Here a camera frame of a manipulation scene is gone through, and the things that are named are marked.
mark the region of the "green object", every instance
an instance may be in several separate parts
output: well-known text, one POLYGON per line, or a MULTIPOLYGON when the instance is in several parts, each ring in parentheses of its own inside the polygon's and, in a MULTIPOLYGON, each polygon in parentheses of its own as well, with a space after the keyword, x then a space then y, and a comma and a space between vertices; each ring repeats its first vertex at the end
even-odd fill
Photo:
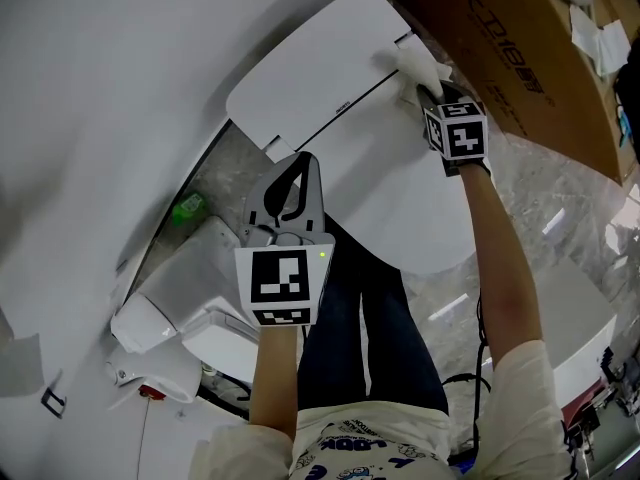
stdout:
POLYGON ((171 210, 171 221, 174 226, 180 226, 183 222, 197 219, 207 211, 207 204, 197 192, 193 192, 171 210))

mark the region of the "marble floor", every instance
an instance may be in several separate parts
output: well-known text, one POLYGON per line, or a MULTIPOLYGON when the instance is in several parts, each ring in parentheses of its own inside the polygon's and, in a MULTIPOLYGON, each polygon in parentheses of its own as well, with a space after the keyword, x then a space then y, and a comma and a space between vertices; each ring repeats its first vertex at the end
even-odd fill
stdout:
MULTIPOLYGON (((640 172, 623 188, 560 154, 490 124, 490 160, 497 190, 511 216, 534 275, 570 258, 617 313, 613 350, 623 359, 640 339, 640 172)), ((204 195, 209 212, 236 233, 245 195, 272 165, 233 124, 217 139, 185 194, 204 195)), ((165 224, 141 269, 140 283, 198 226, 165 224)), ((410 309, 444 379, 472 372, 478 345, 475 255, 427 277, 403 274, 410 309), (433 315, 456 300, 441 317, 433 315)), ((362 325, 366 357, 366 330, 362 325)), ((490 379, 490 366, 483 369, 490 379)), ((454 423, 454 450, 471 437, 474 386, 446 387, 454 423)))

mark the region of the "black cable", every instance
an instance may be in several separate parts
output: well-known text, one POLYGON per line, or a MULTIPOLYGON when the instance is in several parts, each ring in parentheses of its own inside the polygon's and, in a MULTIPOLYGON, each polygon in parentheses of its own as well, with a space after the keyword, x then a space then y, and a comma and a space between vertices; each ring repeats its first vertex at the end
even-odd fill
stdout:
POLYGON ((611 371, 611 360, 613 359, 613 351, 611 347, 607 347, 604 349, 604 354, 602 355, 602 361, 600 361, 600 368, 604 373, 605 377, 609 381, 609 384, 613 384, 614 382, 622 382, 625 374, 627 373, 627 365, 623 364, 623 371, 620 377, 616 377, 615 374, 611 371))
POLYGON ((478 447, 480 445, 480 433, 478 432, 478 417, 480 416, 480 379, 482 378, 482 354, 484 348, 489 345, 487 335, 484 329, 484 320, 482 319, 482 292, 478 296, 476 304, 476 317, 478 318, 478 337, 480 338, 480 346, 478 347, 478 358, 476 360, 476 397, 473 407, 473 449, 476 456, 478 455, 478 447))
POLYGON ((147 398, 147 410, 144 412, 144 421, 142 422, 142 435, 140 436, 140 450, 138 451, 138 468, 136 472, 136 479, 140 480, 140 459, 142 458, 142 443, 144 442, 144 429, 147 426, 147 416, 149 415, 149 404, 151 398, 147 398))
POLYGON ((478 296, 478 303, 476 304, 476 317, 478 319, 478 338, 480 339, 480 346, 478 347, 478 357, 476 359, 476 373, 460 373, 458 375, 452 375, 445 380, 442 385, 451 384, 453 382, 469 382, 475 380, 476 389, 473 404, 473 454, 478 455, 478 447, 480 444, 480 435, 478 432, 477 420, 480 416, 480 391, 481 384, 484 384, 487 391, 491 392, 491 385, 486 379, 482 377, 482 355, 484 349, 489 345, 487 341, 487 335, 484 329, 484 320, 482 319, 482 294, 478 296))
MULTIPOLYGON (((446 386, 447 384, 453 384, 454 382, 471 382, 472 380, 476 380, 475 373, 459 373, 457 375, 452 375, 447 380, 445 380, 442 385, 446 386)), ((484 377, 480 377, 480 382, 484 384, 484 387, 487 388, 487 391, 491 393, 491 384, 487 382, 487 379, 484 377)))

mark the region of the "cardboard box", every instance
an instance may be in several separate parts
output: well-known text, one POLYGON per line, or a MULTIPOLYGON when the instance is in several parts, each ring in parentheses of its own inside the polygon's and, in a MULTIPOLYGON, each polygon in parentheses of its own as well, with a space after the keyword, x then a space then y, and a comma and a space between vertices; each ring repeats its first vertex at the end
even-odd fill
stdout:
MULTIPOLYGON (((600 79, 571 42, 562 0, 396 0, 440 42, 498 125, 619 184, 636 165, 620 147, 615 74, 600 79)), ((595 0, 599 26, 616 19, 638 35, 636 0, 595 0)))

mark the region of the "leg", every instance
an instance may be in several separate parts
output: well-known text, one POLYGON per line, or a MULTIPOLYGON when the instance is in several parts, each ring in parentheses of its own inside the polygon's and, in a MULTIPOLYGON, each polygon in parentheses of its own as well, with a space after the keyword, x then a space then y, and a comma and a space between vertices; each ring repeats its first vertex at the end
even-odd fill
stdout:
POLYGON ((369 398, 449 414, 438 371, 409 313, 400 271, 373 254, 366 265, 362 302, 369 335, 369 398))
POLYGON ((298 409, 331 407, 366 399, 360 347, 358 246, 327 217, 336 239, 318 321, 311 328, 298 368, 298 409))

